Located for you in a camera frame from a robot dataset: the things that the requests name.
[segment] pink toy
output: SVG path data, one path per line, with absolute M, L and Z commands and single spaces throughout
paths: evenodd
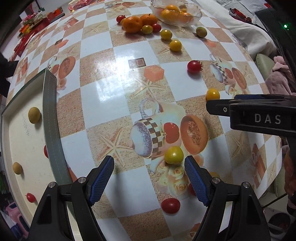
M 144 77 L 151 82 L 156 82 L 163 79 L 165 70 L 157 65 L 151 65 L 144 69 Z
M 16 203 L 13 202 L 13 203 L 9 204 L 9 206 L 7 206 L 5 210 L 7 211 L 8 215 L 10 216 L 12 221 L 14 221 L 18 224 L 18 226 L 22 230 L 23 236 L 25 238 L 27 238 L 28 234 L 29 234 L 29 232 L 28 232 L 29 227 L 26 224 L 24 218 L 22 217 Z

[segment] screw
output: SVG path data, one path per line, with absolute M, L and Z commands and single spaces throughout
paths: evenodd
M 49 186 L 50 188 L 53 188 L 53 187 L 55 186 L 55 182 L 51 182 L 51 183 L 49 183 L 48 186 Z
M 245 188 L 249 188 L 249 187 L 251 186 L 248 182 L 244 182 L 242 185 L 243 185 Z
M 85 181 L 86 181 L 86 178 L 85 178 L 85 177 L 80 177 L 80 178 L 78 179 L 78 182 L 79 182 L 79 183 L 85 183 Z
M 213 183 L 219 183 L 221 180 L 217 177 L 212 178 Z

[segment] printed rose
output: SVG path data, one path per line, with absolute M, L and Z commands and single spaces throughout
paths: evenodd
M 57 91 L 64 90 L 66 88 L 67 80 L 64 79 L 57 79 Z
M 170 166 L 168 174 L 173 176 L 175 180 L 181 179 L 184 175 L 184 168 L 182 166 Z
M 168 171 L 168 169 L 169 169 L 169 166 L 165 161 L 162 161 L 157 167 L 158 172 L 165 172 L 165 171 Z
M 189 179 L 186 175 L 183 175 L 181 179 L 171 183 L 169 180 L 168 190 L 170 194 L 178 199 L 184 199 L 187 197 L 187 188 L 189 186 Z

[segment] printed starfish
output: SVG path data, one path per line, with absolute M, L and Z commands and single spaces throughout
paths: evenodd
M 134 98 L 137 95 L 143 94 L 145 92 L 148 92 L 151 95 L 151 97 L 156 98 L 154 96 L 154 94 L 152 93 L 152 91 L 151 91 L 152 89 L 166 89 L 166 87 L 155 84 L 155 83 L 153 83 L 153 82 L 151 82 L 150 80 L 147 80 L 147 79 L 145 79 L 145 80 L 137 80 L 137 79 L 135 79 L 135 81 L 137 81 L 137 82 L 139 82 L 141 84 L 141 89 L 138 92 L 136 92 L 131 98 Z
M 66 55 L 66 57 L 69 57 L 69 56 L 79 57 L 80 53 L 76 49 L 76 44 L 73 44 L 69 48 L 63 50 L 59 55 L 61 55 L 61 56 Z
M 105 153 L 101 154 L 100 156 L 105 157 L 106 155 L 111 155 L 111 153 L 113 152 L 112 156 L 113 157 L 116 157 L 120 161 L 120 163 L 122 164 L 122 166 L 125 166 L 125 164 L 123 162 L 123 157 L 121 156 L 119 150 L 132 150 L 132 148 L 131 147 L 128 147 L 128 146 L 125 146 L 125 145 L 119 144 L 122 130 L 123 130 L 123 128 L 121 128 L 117 132 L 117 134 L 115 135 L 115 138 L 114 138 L 113 141 L 107 139 L 102 134 L 99 135 L 100 138 L 109 147 L 109 149 L 107 149 L 107 151 Z
M 48 43 L 48 41 L 46 41 L 45 43 L 43 43 L 39 47 L 37 47 L 33 58 L 35 58 L 36 56 L 38 56 L 41 52 L 43 52 L 45 50 L 47 43 Z
M 177 33 L 182 33 L 182 34 L 185 34 L 185 35 L 187 35 L 187 36 L 191 36 L 191 35 L 193 35 L 193 33 L 192 32 L 189 32 L 188 31 L 188 29 L 186 29 L 186 28 L 182 28 L 182 27 L 177 27 L 177 31 L 176 31 L 176 34 Z
M 272 177 L 275 177 L 276 175 L 276 164 L 273 164 L 272 169 L 270 170 L 270 174 L 268 175 L 267 183 L 271 184 L 273 180 L 271 180 Z
M 95 32 L 96 34 L 98 34 L 98 33 L 101 32 L 100 31 L 101 29 L 104 29 L 106 31 L 109 30 L 108 27 L 104 26 L 104 23 L 99 23 L 96 26 L 91 27 L 90 30 L 87 31 L 87 33 L 89 33 L 89 32 Z
M 170 47 L 168 45 L 161 44 L 161 46 L 162 46 L 162 49 L 161 49 L 161 51 L 158 52 L 159 55 L 170 51 Z
M 249 65 L 247 64 L 244 68 L 244 76 L 251 78 L 253 73 L 251 72 Z
M 240 133 L 239 138 L 236 139 L 235 137 L 232 136 L 232 139 L 234 140 L 234 142 L 237 144 L 237 148 L 235 149 L 235 151 L 232 154 L 232 158 L 234 158 L 238 153 L 240 153 L 241 155 L 243 154 L 243 148 L 244 147 L 249 147 L 247 144 L 244 143 L 244 138 L 243 138 L 243 132 Z

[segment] checkered tablecloth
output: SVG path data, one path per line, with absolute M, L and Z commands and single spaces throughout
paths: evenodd
M 142 105 L 148 117 L 157 115 L 161 105 L 159 112 L 176 122 L 180 115 L 194 115 L 204 122 L 208 142 L 194 157 L 223 181 L 248 181 L 260 196 L 281 168 L 279 137 L 231 130 L 228 117 L 211 116 L 205 108 L 209 88 L 217 88 L 222 99 L 237 93 L 268 93 L 239 41 L 206 11 L 199 23 L 207 29 L 205 39 L 193 34 L 196 26 L 179 28 L 161 23 L 163 29 L 171 30 L 173 39 L 181 41 L 179 53 L 171 52 L 159 34 L 125 34 L 117 25 L 118 15 L 141 16 L 151 13 L 149 6 L 150 1 L 101 1 L 55 21 L 30 40 L 7 98 L 9 102 L 46 67 L 57 76 L 59 131 L 71 170 L 77 177 L 86 176 L 106 155 L 115 159 L 114 173 L 93 207 L 107 240 L 191 240 L 205 213 L 203 204 L 187 191 L 189 181 L 183 165 L 158 165 L 154 158 L 136 154 L 130 145 L 132 126 L 146 118 L 140 112 L 146 98 L 154 100 Z M 246 89 L 217 81 L 211 68 L 219 58 L 225 66 L 239 70 Z M 75 65 L 61 78 L 60 67 L 65 72 L 68 68 L 62 64 L 65 59 Z M 190 60 L 203 63 L 201 75 L 188 75 Z M 177 139 L 185 156 L 189 155 L 181 138 Z M 160 207 L 169 197 L 181 202 L 175 215 L 164 213 Z M 229 215 L 227 205 L 224 227 Z

